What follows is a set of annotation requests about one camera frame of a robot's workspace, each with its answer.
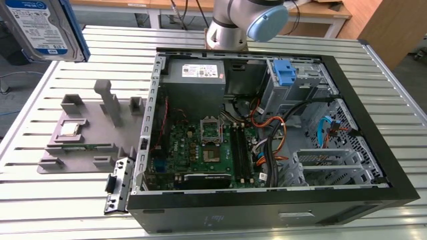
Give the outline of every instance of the hard drive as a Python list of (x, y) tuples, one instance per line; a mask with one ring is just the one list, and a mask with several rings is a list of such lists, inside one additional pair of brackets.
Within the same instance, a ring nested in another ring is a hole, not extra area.
[(31, 60), (88, 60), (89, 48), (68, 0), (0, 0), (0, 16)]

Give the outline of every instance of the slotted metal surface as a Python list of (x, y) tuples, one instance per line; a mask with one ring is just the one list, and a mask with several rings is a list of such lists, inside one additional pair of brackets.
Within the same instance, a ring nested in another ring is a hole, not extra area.
[[(2, 239), (115, 239), (148, 237), (129, 215), (104, 216), (105, 173), (36, 172), (61, 114), (64, 94), (100, 100), (92, 87), (109, 79), (120, 99), (147, 97), (156, 47), (203, 48), (201, 31), (87, 26), (88, 63), (53, 62), (0, 145), (0, 234)], [(307, 37), (248, 41), (251, 51), (332, 55), (345, 73), (420, 199), (384, 209), (344, 226), (168, 235), (171, 239), (345, 239), (427, 237), (425, 119), (381, 63), (357, 41)]]

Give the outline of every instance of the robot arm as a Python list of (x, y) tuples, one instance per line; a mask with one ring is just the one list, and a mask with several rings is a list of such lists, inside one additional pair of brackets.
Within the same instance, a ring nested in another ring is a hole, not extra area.
[(216, 0), (213, 18), (205, 34), (211, 49), (241, 50), (247, 36), (267, 42), (288, 21), (284, 0)]

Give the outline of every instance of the motherboard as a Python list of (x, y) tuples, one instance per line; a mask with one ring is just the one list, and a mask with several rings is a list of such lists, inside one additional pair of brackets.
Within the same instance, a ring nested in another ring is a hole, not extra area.
[(168, 138), (167, 157), (153, 159), (153, 173), (147, 176), (149, 189), (259, 187), (251, 154), (255, 128), (183, 123), (171, 127)]

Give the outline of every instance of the ram slot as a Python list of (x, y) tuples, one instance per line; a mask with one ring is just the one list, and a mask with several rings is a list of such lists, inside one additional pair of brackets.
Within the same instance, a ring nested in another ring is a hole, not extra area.
[(251, 179), (251, 164), (248, 158), (248, 142), (245, 137), (245, 129), (240, 127), (236, 131), (239, 139), (239, 158), (241, 166), (241, 178), (245, 180)]
[(231, 155), (233, 164), (233, 177), (236, 182), (243, 178), (243, 168), (239, 153), (239, 138), (237, 138), (237, 128), (232, 127), (229, 129), (229, 143), (231, 143)]

